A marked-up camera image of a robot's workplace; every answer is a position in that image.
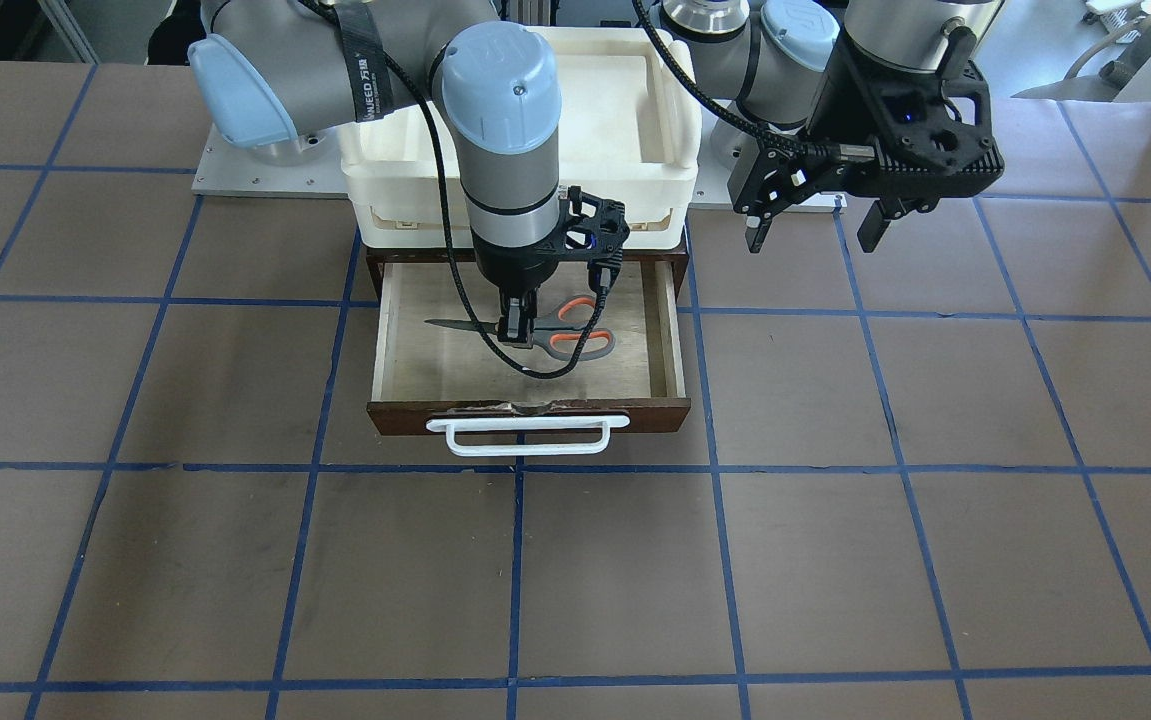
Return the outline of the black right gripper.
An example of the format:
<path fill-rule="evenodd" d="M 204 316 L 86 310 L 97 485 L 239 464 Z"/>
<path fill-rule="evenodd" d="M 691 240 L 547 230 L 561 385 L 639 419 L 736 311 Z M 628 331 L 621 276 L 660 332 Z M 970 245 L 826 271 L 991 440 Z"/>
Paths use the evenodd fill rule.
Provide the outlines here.
<path fill-rule="evenodd" d="M 557 265 L 620 263 L 630 233 L 625 205 L 569 187 L 529 210 L 496 210 L 473 202 L 477 266 L 500 290 L 497 340 L 533 346 L 538 290 Z"/>

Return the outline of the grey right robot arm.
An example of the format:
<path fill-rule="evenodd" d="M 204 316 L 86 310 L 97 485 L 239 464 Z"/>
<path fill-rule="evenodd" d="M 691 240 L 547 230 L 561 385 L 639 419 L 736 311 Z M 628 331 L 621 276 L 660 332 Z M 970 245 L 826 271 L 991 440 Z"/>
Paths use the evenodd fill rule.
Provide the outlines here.
<path fill-rule="evenodd" d="M 489 1 L 205 1 L 188 47 L 220 135 L 242 150 L 418 106 L 450 131 L 477 265 L 500 291 L 498 340 L 533 342 L 538 290 L 624 246 L 624 206 L 561 199 L 555 51 Z"/>

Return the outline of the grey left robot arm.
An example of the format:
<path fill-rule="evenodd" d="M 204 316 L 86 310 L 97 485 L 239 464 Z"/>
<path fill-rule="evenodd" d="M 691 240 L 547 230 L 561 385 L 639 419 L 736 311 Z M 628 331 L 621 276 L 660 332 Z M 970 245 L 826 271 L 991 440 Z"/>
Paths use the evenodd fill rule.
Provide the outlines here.
<path fill-rule="evenodd" d="M 857 240 L 969 199 L 1003 176 L 990 91 L 974 55 L 997 1 L 657 1 L 651 35 L 688 46 L 668 68 L 715 114 L 732 210 L 761 251 L 772 220 L 828 192 L 871 200 Z"/>

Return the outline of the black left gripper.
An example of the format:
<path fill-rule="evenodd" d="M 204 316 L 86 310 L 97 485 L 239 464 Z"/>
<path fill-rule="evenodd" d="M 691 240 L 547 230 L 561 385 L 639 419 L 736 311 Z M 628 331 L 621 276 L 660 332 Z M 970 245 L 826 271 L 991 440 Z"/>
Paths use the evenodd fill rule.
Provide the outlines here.
<path fill-rule="evenodd" d="M 947 55 L 931 72 L 895 69 L 843 36 L 803 136 L 809 141 L 875 147 L 875 160 L 849 170 L 849 196 L 876 199 L 857 229 L 871 254 L 895 220 L 912 209 L 905 199 L 965 199 L 986 191 L 1004 173 L 992 132 L 988 83 L 969 54 L 973 29 L 946 37 Z M 745 242 L 762 250 L 772 220 L 805 201 L 825 168 L 825 156 L 776 150 L 747 135 L 729 177 L 732 210 L 745 217 Z"/>

